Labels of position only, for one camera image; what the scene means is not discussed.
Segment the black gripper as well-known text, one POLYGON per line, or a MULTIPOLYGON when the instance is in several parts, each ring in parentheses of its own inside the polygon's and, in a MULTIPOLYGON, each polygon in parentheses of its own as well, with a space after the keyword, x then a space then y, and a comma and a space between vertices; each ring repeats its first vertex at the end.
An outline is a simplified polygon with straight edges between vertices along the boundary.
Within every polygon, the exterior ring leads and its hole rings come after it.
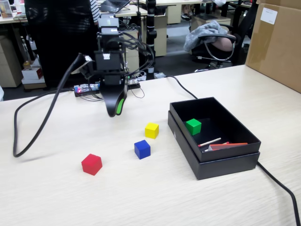
POLYGON ((121 115, 127 98, 128 75, 124 71, 103 73, 99 91, 103 96, 110 117, 121 115))

